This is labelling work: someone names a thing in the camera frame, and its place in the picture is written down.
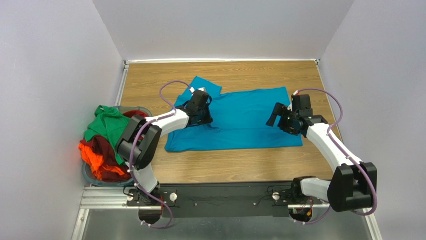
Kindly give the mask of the blue t shirt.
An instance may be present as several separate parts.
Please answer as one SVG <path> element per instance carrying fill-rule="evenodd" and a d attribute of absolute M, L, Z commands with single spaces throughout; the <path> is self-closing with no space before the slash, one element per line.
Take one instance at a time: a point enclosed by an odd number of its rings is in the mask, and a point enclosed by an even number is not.
<path fill-rule="evenodd" d="M 217 151 L 301 147 L 300 135 L 283 132 L 275 124 L 267 126 L 276 103 L 286 106 L 286 87 L 222 93 L 222 87 L 196 76 L 190 83 L 206 88 L 212 97 L 212 123 L 176 130 L 167 137 L 167 152 Z"/>

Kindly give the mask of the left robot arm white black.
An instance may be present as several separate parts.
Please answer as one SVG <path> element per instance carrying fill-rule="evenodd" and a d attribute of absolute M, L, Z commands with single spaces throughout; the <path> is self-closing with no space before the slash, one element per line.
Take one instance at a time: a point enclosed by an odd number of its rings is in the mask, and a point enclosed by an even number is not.
<path fill-rule="evenodd" d="M 213 122 L 209 109 L 212 97 L 206 89 L 191 88 L 190 92 L 191 99 L 170 113 L 148 118 L 132 117 L 119 138 L 115 151 L 128 166 L 135 183 L 134 200 L 154 205 L 161 197 L 160 183 L 151 163 L 162 137 Z"/>

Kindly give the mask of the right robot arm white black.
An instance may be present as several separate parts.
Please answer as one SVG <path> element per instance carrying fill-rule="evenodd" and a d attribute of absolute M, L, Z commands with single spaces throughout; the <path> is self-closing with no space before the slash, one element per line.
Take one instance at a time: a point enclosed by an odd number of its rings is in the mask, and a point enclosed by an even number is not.
<path fill-rule="evenodd" d="M 331 180 L 313 176 L 293 180 L 291 196 L 314 197 L 330 204 L 340 213 L 351 211 L 362 215 L 361 209 L 373 214 L 378 206 L 378 170 L 371 162 L 356 157 L 334 134 L 322 115 L 315 115 L 308 94 L 295 93 L 289 106 L 276 103 L 266 125 L 308 139 L 323 155 L 334 171 Z"/>

